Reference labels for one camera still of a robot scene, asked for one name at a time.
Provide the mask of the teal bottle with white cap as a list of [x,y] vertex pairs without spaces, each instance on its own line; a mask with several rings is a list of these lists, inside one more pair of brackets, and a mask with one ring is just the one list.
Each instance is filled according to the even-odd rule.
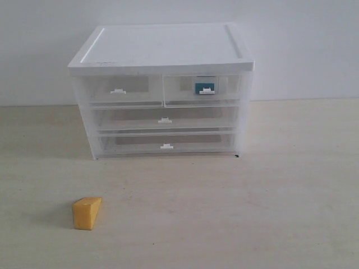
[[194,93],[196,95],[215,95],[218,92],[217,76],[194,77]]

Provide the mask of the yellow wedge sponge block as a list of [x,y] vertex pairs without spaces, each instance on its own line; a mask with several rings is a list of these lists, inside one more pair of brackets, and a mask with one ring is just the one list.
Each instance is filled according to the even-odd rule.
[[101,197],[84,197],[76,201],[72,205],[74,228],[92,230],[101,204]]

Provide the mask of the clear middle wide drawer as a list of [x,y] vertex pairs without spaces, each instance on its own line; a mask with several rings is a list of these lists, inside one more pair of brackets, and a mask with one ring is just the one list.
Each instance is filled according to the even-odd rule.
[[171,128],[235,127],[237,107],[99,109],[94,111],[100,131]]

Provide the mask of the clear wide drawer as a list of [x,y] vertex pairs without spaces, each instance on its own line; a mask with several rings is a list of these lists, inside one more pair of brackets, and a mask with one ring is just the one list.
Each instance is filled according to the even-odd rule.
[[99,140],[105,155],[239,152],[233,132],[107,135]]
[[237,107],[99,109],[94,111],[100,131],[171,128],[235,127]]

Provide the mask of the clear bottom wide drawer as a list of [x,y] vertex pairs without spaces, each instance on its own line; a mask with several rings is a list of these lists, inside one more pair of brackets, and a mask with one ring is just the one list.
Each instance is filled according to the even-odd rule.
[[239,152],[233,132],[107,135],[99,140],[105,155]]

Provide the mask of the white plastic drawer cabinet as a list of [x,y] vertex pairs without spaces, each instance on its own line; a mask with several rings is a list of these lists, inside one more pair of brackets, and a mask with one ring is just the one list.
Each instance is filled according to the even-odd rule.
[[[68,64],[73,89],[94,159],[123,155],[102,154],[100,137],[177,132],[233,132],[240,156],[247,108],[255,69],[235,24],[162,24],[99,26]],[[171,128],[100,131],[94,111],[99,109],[190,108],[165,106],[94,105],[89,101],[90,80],[103,76],[224,76],[241,75],[237,125],[227,128]]]

